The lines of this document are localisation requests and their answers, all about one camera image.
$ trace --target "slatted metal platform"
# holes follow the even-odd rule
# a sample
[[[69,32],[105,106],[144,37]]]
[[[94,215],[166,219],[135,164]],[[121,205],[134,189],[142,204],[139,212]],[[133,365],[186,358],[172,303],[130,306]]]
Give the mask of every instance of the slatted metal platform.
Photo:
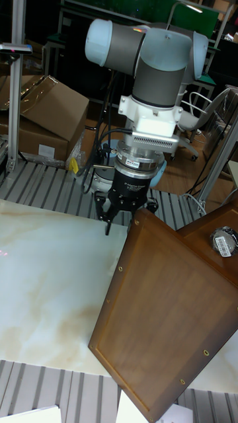
[[[180,229],[200,217],[185,197],[153,190],[157,217]],[[18,204],[96,219],[93,195],[82,195],[71,173],[19,161],[17,170],[0,175],[0,198]],[[121,212],[115,223],[128,225]],[[63,423],[115,423],[120,390],[111,378],[13,362],[0,362],[0,417],[58,405]],[[238,423],[238,396],[187,389],[178,404],[194,411],[194,423]]]
[[[26,206],[96,219],[93,194],[82,195],[80,181],[70,172],[54,167],[20,161],[17,170],[2,181],[0,198]],[[200,217],[196,205],[185,197],[153,190],[159,209],[157,217],[177,230]],[[120,212],[114,223],[127,226],[130,213]]]
[[[0,362],[0,417],[58,405],[62,423],[115,423],[119,394],[111,377]]]
[[[119,398],[110,377],[0,362],[0,417],[58,405],[63,423],[115,423]],[[186,389],[177,404],[194,423],[238,423],[236,394]]]

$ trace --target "green partition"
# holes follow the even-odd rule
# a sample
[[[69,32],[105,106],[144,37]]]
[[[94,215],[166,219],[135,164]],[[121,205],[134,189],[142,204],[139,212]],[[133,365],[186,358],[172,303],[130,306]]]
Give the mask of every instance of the green partition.
[[[171,7],[176,0],[79,0],[79,2],[148,22],[167,22]],[[184,5],[177,5],[171,23],[211,38],[218,12],[212,9],[201,10],[202,13],[197,13]]]

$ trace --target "wooden frame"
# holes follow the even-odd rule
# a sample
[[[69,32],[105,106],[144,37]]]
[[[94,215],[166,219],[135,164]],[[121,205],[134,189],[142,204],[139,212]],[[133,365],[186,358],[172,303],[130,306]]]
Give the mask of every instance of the wooden frame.
[[[89,348],[149,422],[237,330],[237,284],[152,213],[137,212]]]

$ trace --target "cardboard box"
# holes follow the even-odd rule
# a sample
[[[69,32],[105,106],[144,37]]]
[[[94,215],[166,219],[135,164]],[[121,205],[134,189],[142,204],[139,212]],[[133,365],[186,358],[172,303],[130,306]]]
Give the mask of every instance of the cardboard box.
[[[25,44],[30,44],[32,46],[32,54],[30,56],[23,56],[23,75],[40,75],[43,72],[44,66],[44,55],[43,55],[43,45],[38,44],[37,42],[31,40],[25,40]]]
[[[0,104],[0,134],[7,134],[7,87],[0,92]],[[22,77],[20,151],[66,161],[84,130],[88,104],[87,98],[52,77]]]
[[[233,38],[233,42],[238,43],[238,32],[235,33],[234,38]]]

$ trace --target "marble tabletop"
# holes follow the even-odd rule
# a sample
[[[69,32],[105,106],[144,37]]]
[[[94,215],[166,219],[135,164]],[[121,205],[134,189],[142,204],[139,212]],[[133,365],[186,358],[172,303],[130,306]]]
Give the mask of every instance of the marble tabletop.
[[[0,360],[107,375],[87,345],[126,235],[0,200]],[[190,387],[238,393],[238,332]]]

